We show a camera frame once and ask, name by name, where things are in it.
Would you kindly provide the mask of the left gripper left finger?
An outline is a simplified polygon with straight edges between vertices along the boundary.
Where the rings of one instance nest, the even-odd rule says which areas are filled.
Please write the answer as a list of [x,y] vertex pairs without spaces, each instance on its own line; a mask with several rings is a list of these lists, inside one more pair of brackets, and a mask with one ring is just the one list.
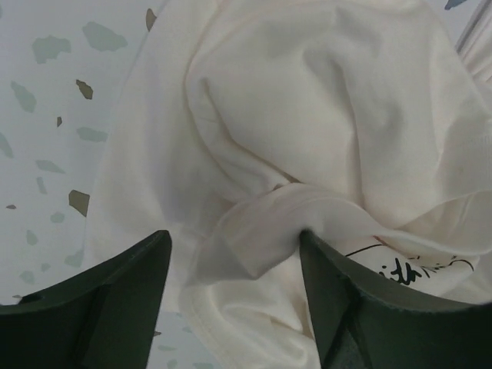
[[3,368],[145,368],[171,258],[157,231],[66,281],[1,307]]

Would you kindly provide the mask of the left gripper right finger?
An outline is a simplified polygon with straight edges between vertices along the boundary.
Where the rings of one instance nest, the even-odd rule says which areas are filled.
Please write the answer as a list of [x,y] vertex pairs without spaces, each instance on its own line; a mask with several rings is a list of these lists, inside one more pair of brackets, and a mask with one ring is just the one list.
[[304,287],[323,368],[489,368],[491,305],[408,288],[419,275],[397,262],[390,280],[299,236]]

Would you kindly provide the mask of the white t shirt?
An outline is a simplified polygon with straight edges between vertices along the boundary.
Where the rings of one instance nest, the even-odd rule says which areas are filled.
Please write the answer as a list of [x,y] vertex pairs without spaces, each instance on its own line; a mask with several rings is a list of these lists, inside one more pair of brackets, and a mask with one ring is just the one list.
[[225,368],[318,368],[298,235],[434,296],[491,299],[491,13],[171,1],[128,76],[85,265],[166,229],[164,306]]

